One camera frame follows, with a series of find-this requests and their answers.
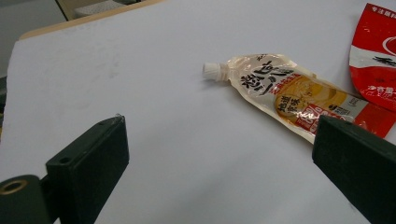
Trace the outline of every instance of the white spout cap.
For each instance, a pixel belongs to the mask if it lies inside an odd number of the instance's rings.
[[[204,78],[219,81],[221,77],[221,67],[219,63],[204,64]]]

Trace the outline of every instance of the plastic packaging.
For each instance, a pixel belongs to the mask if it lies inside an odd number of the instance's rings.
[[[312,144],[320,115],[348,120],[385,137],[396,115],[316,78],[280,54],[234,57],[205,63],[204,77],[231,84],[250,103]]]
[[[349,65],[352,81],[366,100],[396,111],[396,12],[366,5]]]

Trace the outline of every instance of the gray floor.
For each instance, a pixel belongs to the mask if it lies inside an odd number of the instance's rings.
[[[55,0],[0,0],[0,105],[7,97],[7,68],[15,42],[28,31],[65,21]]]

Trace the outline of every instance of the spout pouch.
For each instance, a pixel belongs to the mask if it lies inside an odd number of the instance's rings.
[[[250,103],[312,144],[321,115],[351,121],[380,137],[392,127],[394,113],[316,78],[280,54],[234,57],[206,63],[204,77],[231,84]]]

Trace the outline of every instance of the red packaging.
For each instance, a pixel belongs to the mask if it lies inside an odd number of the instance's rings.
[[[396,12],[367,4],[349,56],[355,88],[368,101],[396,111]]]

